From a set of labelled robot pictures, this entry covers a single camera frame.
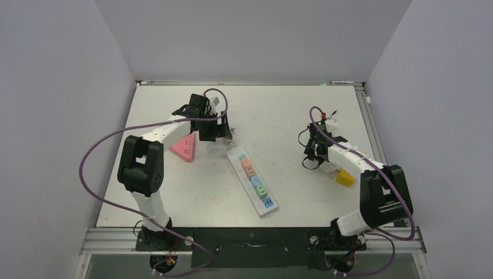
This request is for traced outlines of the white long power strip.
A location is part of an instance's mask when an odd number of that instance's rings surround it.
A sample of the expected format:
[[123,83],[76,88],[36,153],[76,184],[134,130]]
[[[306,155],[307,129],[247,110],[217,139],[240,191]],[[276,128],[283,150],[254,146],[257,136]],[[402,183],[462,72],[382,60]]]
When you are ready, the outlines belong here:
[[279,206],[247,150],[230,141],[226,156],[250,203],[260,218],[272,217]]

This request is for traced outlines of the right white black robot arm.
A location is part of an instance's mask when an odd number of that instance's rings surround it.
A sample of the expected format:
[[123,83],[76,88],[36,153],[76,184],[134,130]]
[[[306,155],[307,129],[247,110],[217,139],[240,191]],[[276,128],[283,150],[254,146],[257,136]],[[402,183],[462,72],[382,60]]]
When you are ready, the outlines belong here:
[[329,243],[346,247],[352,236],[382,225],[412,219],[413,205],[403,169],[377,162],[352,146],[344,137],[334,137],[323,120],[308,124],[306,159],[319,165],[331,163],[346,171],[359,184],[356,210],[335,219]]

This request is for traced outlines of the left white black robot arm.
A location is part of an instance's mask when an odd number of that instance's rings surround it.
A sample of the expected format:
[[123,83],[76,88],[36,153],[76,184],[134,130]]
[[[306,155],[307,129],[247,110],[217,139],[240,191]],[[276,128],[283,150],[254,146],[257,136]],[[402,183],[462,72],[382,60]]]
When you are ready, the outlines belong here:
[[160,187],[165,179],[165,153],[180,139],[199,132],[203,141],[232,137],[227,113],[186,118],[171,115],[165,124],[141,136],[129,135],[124,140],[117,180],[131,193],[142,218],[142,233],[146,243],[165,250],[173,246],[176,236],[170,231],[172,219],[166,213]]

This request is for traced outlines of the yellow cube socket plug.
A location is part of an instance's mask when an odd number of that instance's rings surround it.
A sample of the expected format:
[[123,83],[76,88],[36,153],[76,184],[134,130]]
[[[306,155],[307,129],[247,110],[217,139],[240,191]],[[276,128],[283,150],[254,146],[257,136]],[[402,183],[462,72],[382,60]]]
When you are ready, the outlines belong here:
[[335,178],[335,182],[345,187],[350,187],[355,182],[355,178],[346,170],[341,169]]

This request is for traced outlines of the salmon cube plug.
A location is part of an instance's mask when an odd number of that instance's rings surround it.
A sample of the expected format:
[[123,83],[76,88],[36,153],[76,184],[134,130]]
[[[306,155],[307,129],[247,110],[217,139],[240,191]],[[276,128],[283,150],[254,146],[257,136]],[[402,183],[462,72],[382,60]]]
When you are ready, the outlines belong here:
[[248,169],[248,168],[250,168],[252,166],[251,161],[249,160],[248,157],[243,157],[241,159],[241,166],[245,170]]

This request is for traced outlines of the tan cube plug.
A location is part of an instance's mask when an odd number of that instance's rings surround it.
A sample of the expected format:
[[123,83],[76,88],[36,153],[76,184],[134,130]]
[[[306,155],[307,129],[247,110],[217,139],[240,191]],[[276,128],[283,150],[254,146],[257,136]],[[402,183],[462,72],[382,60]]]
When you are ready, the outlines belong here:
[[252,166],[244,167],[244,172],[249,180],[252,176],[256,175],[256,171]]

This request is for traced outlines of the pink triangular socket base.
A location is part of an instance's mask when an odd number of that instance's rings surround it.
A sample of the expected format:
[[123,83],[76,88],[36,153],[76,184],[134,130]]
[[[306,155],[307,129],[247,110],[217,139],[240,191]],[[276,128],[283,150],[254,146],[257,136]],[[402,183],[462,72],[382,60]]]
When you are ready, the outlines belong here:
[[181,160],[191,163],[194,160],[195,133],[182,137],[174,143],[169,151]]

